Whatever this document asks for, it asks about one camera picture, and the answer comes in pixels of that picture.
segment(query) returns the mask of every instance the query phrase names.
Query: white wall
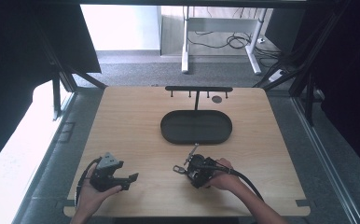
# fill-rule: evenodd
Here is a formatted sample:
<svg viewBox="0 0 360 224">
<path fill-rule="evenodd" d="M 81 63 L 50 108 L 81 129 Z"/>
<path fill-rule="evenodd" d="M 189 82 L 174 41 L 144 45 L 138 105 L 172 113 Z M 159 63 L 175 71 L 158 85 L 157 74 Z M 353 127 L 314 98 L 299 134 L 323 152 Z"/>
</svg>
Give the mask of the white wall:
<svg viewBox="0 0 360 224">
<path fill-rule="evenodd" d="M 159 7 L 81 5 L 81 9 L 96 50 L 159 49 Z"/>
</svg>

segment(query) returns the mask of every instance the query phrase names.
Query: finger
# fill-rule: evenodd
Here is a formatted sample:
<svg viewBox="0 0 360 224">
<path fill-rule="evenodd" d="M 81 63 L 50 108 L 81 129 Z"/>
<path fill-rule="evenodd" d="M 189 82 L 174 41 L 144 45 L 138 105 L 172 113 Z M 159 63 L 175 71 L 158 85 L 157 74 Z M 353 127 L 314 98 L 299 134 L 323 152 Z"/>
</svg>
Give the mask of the finger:
<svg viewBox="0 0 360 224">
<path fill-rule="evenodd" d="M 107 191 L 103 192 L 102 194 L 105 198 L 107 198 L 113 194 L 119 193 L 121 190 L 122 190 L 122 187 L 120 185 L 117 185 L 111 189 L 108 189 Z"/>
<path fill-rule="evenodd" d="M 97 163 L 94 163 L 94 164 L 90 167 L 90 169 L 89 169 L 88 172 L 87 172 L 86 178 L 90 178 L 90 177 L 92 176 L 93 171 L 95 171 L 95 168 L 96 168 L 97 165 L 98 165 Z"/>
</svg>

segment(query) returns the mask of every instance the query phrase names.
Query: small black object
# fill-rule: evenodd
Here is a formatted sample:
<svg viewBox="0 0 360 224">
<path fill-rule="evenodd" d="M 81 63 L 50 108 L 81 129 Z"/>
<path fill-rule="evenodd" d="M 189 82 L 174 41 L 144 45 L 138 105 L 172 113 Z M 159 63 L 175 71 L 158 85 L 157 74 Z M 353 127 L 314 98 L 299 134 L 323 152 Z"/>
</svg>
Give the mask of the small black object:
<svg viewBox="0 0 360 224">
<path fill-rule="evenodd" d="M 216 110 L 175 110 L 163 117 L 160 129 L 174 144 L 220 144 L 229 139 L 232 122 Z"/>
<path fill-rule="evenodd" d="M 128 190 L 139 174 L 130 175 L 128 178 L 114 178 L 113 173 L 121 168 L 123 163 L 124 161 L 116 160 L 116 158 L 107 152 L 96 166 L 90 178 L 90 184 L 100 192 L 118 185 L 122 187 L 122 190 Z"/>
</svg>

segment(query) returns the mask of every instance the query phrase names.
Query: wrist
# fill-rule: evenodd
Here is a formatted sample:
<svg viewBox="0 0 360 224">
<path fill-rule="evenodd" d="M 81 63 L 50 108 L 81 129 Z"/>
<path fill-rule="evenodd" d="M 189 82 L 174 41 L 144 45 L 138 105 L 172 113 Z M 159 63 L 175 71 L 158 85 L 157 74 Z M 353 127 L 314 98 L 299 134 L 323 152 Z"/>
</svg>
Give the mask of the wrist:
<svg viewBox="0 0 360 224">
<path fill-rule="evenodd" d="M 79 212 L 79 210 L 77 210 L 75 215 L 72 217 L 70 224 L 86 224 L 89 219 L 90 216 L 86 215 L 86 213 L 82 213 Z"/>
<path fill-rule="evenodd" d="M 246 185 L 244 185 L 243 182 L 239 179 L 238 181 L 235 181 L 231 185 L 231 188 L 228 190 L 236 196 L 240 196 L 240 194 L 243 193 L 248 193 L 249 191 L 251 192 L 251 190 Z"/>
</svg>

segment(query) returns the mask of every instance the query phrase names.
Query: desk leg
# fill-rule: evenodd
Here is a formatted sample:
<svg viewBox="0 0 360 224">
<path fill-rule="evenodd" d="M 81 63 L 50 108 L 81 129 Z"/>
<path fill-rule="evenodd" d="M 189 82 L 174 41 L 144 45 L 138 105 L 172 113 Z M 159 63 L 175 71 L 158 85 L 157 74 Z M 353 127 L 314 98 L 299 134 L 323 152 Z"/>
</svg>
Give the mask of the desk leg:
<svg viewBox="0 0 360 224">
<path fill-rule="evenodd" d="M 253 33 L 252 42 L 250 46 L 246 46 L 247 56 L 249 56 L 250 63 L 252 64 L 253 71 L 255 75 L 261 74 L 261 69 L 259 68 L 258 62 L 256 61 L 256 56 L 254 55 L 254 49 L 256 47 L 256 41 L 258 40 L 259 32 L 261 32 L 262 24 L 264 24 L 265 14 L 267 14 L 267 9 L 262 8 L 261 12 L 259 13 L 258 22 L 256 24 L 256 29 Z"/>
<path fill-rule="evenodd" d="M 181 58 L 181 72 L 184 74 L 188 73 L 188 12 L 189 7 L 186 7 L 186 13 L 184 18 L 184 43 Z"/>
<path fill-rule="evenodd" d="M 54 116 L 53 120 L 61 115 L 61 82 L 59 74 L 54 74 L 52 78 L 52 90 L 53 90 L 53 99 L 54 99 Z"/>
</svg>

